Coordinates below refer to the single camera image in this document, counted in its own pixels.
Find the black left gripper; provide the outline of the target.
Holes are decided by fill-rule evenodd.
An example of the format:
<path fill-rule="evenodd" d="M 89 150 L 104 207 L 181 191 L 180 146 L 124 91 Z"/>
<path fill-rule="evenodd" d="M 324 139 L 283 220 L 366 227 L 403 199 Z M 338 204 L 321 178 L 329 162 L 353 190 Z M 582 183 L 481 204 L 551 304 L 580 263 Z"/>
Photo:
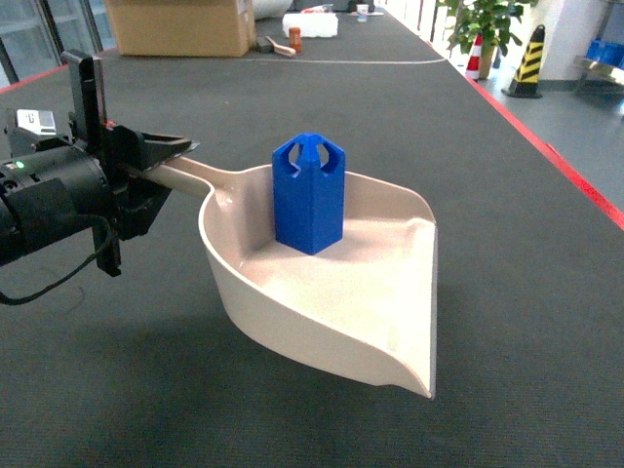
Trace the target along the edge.
<path fill-rule="evenodd" d="M 74 111 L 69 116 L 73 140 L 95 159 L 110 193 L 105 204 L 107 222 L 93 229 L 97 267 L 111 277 L 121 274 L 120 242 L 148 233 L 172 189 L 140 177 L 130 176 L 113 160 L 108 132 L 115 123 L 107 118 L 103 69 L 99 57 L 71 49 L 61 53 L 68 65 Z M 151 170 L 199 145 L 182 136 L 136 132 L 131 166 Z"/>

